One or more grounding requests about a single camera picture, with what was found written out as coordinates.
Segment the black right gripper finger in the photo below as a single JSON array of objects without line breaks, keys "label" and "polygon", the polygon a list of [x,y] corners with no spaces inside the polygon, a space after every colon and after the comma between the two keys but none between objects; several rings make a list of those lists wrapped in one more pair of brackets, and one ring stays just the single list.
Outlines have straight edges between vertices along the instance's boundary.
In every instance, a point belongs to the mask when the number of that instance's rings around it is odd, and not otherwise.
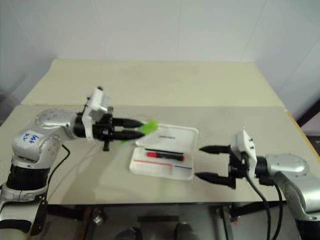
[{"label": "black right gripper finger", "polygon": [[204,181],[211,183],[211,184],[223,185],[223,186],[230,185],[230,180],[228,177],[219,176],[217,173],[197,172],[194,175],[196,177],[198,177],[199,179],[204,180]]},{"label": "black right gripper finger", "polygon": [[230,145],[206,145],[199,150],[208,154],[229,154]]}]

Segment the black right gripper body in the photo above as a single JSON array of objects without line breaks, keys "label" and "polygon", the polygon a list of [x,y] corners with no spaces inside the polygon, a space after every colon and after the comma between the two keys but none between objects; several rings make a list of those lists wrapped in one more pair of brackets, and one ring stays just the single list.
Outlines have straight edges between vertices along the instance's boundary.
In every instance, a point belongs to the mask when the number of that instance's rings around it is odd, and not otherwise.
[{"label": "black right gripper body", "polygon": [[229,152],[229,164],[228,164],[228,186],[231,189],[236,189],[236,179],[243,179],[248,173],[248,161],[244,159],[238,159],[238,157],[232,152]]}]

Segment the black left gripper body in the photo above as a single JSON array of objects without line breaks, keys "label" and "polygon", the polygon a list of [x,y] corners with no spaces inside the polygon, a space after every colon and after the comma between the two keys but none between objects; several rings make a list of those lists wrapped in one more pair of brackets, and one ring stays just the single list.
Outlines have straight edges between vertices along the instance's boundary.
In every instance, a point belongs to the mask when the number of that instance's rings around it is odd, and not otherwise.
[{"label": "black left gripper body", "polygon": [[115,126],[111,113],[104,114],[101,120],[92,126],[93,138],[103,142],[104,152],[110,151],[110,143],[114,141],[114,132]]}]

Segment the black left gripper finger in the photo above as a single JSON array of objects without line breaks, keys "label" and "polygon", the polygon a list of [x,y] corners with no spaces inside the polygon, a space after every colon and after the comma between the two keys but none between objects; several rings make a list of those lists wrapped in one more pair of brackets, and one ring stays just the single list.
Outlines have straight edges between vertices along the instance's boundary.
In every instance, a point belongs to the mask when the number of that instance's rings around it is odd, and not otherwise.
[{"label": "black left gripper finger", "polygon": [[124,128],[139,128],[142,126],[142,123],[140,121],[130,118],[113,118],[112,124],[115,127]]},{"label": "black left gripper finger", "polygon": [[129,141],[144,137],[145,134],[134,130],[114,131],[113,139],[115,141]]}]

